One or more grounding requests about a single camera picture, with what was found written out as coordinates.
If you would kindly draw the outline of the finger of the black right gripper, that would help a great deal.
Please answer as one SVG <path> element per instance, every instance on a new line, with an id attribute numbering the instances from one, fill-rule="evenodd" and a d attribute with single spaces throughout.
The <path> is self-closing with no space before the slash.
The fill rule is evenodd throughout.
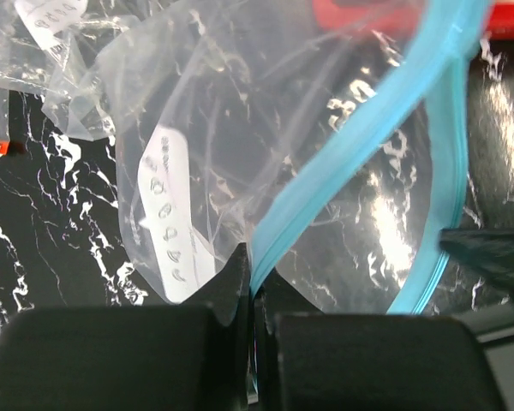
<path id="1" fill-rule="evenodd" d="M 514 300 L 514 229 L 443 229 L 439 247 Z"/>

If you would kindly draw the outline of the blue zipper clear bag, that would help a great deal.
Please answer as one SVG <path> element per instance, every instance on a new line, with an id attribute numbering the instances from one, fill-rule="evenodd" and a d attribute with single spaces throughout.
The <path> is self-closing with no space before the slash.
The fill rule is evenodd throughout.
<path id="1" fill-rule="evenodd" d="M 489 1 L 412 33 L 326 31 L 312 1 L 144 8 L 96 57 L 134 268 L 185 301 L 235 247 L 329 313 L 422 313 L 469 169 L 466 81 Z"/>

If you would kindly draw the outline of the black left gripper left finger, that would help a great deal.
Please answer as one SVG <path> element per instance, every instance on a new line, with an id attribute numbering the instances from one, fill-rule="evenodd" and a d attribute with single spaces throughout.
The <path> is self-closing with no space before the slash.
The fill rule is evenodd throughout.
<path id="1" fill-rule="evenodd" d="M 0 335 L 0 410 L 244 410 L 244 245 L 179 305 L 35 309 Z"/>

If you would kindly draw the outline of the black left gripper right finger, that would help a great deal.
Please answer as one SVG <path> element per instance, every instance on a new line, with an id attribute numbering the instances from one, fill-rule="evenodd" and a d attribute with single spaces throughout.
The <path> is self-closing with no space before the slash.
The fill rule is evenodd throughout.
<path id="1" fill-rule="evenodd" d="M 277 273 L 254 300 L 263 410 L 502 410 L 486 356 L 460 321 L 325 314 Z"/>

